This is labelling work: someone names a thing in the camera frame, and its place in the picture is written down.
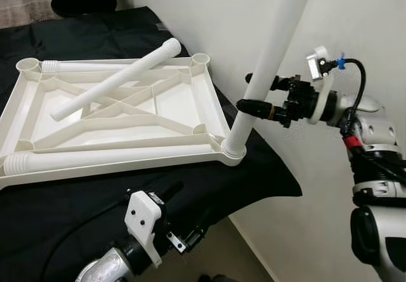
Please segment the white plastic table top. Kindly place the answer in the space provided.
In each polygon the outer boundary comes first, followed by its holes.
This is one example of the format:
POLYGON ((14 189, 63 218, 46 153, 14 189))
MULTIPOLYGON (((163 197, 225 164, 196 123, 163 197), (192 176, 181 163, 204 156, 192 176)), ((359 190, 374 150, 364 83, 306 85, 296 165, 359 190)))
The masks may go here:
MULTIPOLYGON (((211 81, 208 55, 171 58, 85 105, 61 121, 50 112, 116 71, 43 73, 40 60, 17 62, 18 79, 0 115, 0 190, 18 184, 90 177, 199 162, 235 166, 221 150, 231 128, 211 81), (208 144, 208 154, 151 158, 22 175, 3 172, 13 152, 107 151, 139 147, 208 144)), ((122 60, 80 60, 131 64, 122 60)))

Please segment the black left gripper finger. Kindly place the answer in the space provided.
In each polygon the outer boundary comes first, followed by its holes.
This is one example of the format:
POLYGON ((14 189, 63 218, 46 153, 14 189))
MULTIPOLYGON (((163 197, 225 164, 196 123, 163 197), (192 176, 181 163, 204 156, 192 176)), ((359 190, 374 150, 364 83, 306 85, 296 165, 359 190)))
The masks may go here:
POLYGON ((150 192, 150 198, 159 205, 166 204, 166 201, 170 201, 178 192, 185 188, 183 182, 177 181, 169 184, 164 189, 150 192))
POLYGON ((195 249, 206 237, 206 233, 211 225, 206 223, 196 223, 190 230, 186 238, 183 239, 186 245, 186 249, 195 249))

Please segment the black table cloth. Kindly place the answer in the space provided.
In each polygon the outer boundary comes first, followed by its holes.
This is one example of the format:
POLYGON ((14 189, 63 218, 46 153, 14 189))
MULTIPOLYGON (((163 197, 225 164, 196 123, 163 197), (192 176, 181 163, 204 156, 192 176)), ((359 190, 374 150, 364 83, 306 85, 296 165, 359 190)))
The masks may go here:
MULTIPOLYGON (((0 110, 21 59, 136 58, 171 36, 148 7, 0 29, 0 110)), ((74 282, 82 267, 127 235, 128 190, 157 191, 177 181, 185 188, 168 201, 168 218, 183 234, 261 199, 302 193, 257 132, 237 166, 202 162, 9 186, 0 190, 0 282, 74 282)))

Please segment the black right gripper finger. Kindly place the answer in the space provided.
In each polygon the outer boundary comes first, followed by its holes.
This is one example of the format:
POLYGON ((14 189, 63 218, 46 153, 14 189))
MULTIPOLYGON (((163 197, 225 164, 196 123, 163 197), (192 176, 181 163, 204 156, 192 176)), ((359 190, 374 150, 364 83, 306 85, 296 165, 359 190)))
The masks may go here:
MULTIPOLYGON (((247 73, 246 75, 246 82, 250 83, 252 81, 253 73, 247 73)), ((270 91, 288 91, 290 88, 290 77, 281 77, 275 76, 273 77, 272 84, 269 87, 270 91)))
POLYGON ((251 99, 240 99, 236 102, 236 108, 244 114, 248 114, 249 116, 253 116, 260 119, 266 119, 268 116, 268 111, 272 106, 272 103, 258 101, 258 100, 251 100, 251 99))

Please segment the beige cloth cover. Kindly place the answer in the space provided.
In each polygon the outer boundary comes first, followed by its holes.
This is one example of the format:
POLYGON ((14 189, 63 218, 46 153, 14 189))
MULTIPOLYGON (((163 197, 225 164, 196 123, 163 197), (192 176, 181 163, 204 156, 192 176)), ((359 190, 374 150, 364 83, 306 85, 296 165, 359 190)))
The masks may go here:
POLYGON ((0 0, 0 29, 59 18, 51 0, 0 0))

